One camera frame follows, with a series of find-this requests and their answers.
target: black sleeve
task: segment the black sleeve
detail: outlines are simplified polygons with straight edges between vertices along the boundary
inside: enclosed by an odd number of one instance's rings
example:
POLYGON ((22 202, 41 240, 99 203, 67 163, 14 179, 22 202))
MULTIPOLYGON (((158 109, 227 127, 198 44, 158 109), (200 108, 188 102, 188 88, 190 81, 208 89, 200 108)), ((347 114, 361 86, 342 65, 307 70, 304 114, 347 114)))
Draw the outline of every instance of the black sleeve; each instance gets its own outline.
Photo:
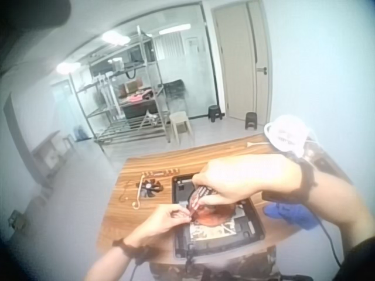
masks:
POLYGON ((334 281, 374 280, 375 237, 355 246, 346 256, 334 281))

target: beige door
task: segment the beige door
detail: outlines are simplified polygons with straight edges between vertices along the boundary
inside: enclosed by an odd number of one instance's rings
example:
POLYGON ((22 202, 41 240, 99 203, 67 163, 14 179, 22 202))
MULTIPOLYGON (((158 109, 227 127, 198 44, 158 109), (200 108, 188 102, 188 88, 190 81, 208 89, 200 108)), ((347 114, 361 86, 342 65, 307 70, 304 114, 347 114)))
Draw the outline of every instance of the beige door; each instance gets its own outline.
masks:
POLYGON ((256 112, 258 124, 268 122, 268 49, 258 1, 213 11, 221 50, 227 115, 244 119, 256 112))
POLYGON ((268 50, 265 38, 263 17, 258 1, 249 2, 248 10, 250 22, 255 38, 255 66, 257 69, 257 93, 255 112, 258 115, 258 124, 265 125, 268 120, 268 50))
POLYGON ((214 10, 221 50, 227 115, 245 119, 255 110, 255 61, 253 37, 246 3, 214 10))

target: gray floor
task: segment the gray floor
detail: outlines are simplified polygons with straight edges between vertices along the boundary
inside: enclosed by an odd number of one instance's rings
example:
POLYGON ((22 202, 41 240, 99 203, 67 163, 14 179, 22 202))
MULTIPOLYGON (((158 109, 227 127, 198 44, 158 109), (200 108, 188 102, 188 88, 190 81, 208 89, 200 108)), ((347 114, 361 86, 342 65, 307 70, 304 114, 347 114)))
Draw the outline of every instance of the gray floor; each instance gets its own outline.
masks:
MULTIPOLYGON (((191 121, 195 139, 180 134, 181 144, 165 138, 105 147, 105 154, 92 141, 78 143, 54 179, 54 193, 47 206, 32 216, 27 235, 15 234, 10 246, 38 280, 82 280, 99 257, 96 240, 111 191, 128 157, 191 148, 250 136, 262 132, 245 130, 244 122, 224 118, 215 123, 206 118, 191 121)), ((339 233, 328 225, 340 254, 339 233)), ((301 231, 277 248, 278 266, 285 274, 307 274, 327 280, 337 271, 328 240, 320 228, 301 231)), ((128 280, 133 264, 121 280, 128 280)), ((134 280, 153 280, 143 264, 134 280)))

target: black fan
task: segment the black fan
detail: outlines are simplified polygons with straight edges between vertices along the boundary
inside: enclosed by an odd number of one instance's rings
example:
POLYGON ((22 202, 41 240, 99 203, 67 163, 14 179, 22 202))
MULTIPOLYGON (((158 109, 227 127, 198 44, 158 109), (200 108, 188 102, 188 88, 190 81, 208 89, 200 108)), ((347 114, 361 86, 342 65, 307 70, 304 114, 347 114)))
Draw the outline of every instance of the black fan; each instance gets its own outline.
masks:
POLYGON ((160 184, 159 181, 156 181, 154 179, 147 181, 145 180, 142 183, 141 189, 146 191, 147 197, 155 197, 154 192, 159 193, 160 191, 163 191, 163 186, 160 184))

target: black stool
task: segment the black stool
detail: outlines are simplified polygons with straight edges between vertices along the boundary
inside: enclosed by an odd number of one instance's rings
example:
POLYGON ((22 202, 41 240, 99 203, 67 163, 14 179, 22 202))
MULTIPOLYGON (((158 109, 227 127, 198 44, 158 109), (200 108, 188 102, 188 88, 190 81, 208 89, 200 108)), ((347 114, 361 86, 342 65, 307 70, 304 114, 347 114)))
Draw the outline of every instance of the black stool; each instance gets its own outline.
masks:
POLYGON ((220 120, 223 120, 221 109, 218 105, 211 105, 209 107, 209 119, 211 118, 211 122, 215 122, 216 117, 219 117, 220 120))
POLYGON ((246 113, 246 119, 245 119, 245 129, 249 127, 249 123, 253 123, 254 130, 258 127, 258 117, 255 112, 248 112, 246 113))

